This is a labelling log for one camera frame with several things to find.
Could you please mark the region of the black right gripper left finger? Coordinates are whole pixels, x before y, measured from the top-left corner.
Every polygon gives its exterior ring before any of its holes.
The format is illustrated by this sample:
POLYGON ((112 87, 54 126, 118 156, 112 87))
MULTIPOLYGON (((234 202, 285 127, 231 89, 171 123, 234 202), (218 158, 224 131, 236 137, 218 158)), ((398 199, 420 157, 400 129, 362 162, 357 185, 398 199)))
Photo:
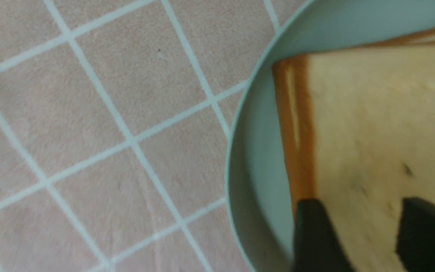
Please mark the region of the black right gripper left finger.
POLYGON ((293 253, 293 272, 354 271, 318 199, 297 203, 293 253))

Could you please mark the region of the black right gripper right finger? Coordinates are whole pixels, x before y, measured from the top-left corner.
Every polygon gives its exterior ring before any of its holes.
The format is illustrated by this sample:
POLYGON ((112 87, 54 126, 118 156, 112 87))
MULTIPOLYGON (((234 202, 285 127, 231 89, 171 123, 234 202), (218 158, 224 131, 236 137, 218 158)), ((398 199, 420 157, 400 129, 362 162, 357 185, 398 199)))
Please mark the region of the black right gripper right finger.
POLYGON ((396 253, 408 272, 435 272, 435 204, 418 198, 402 201, 396 253))

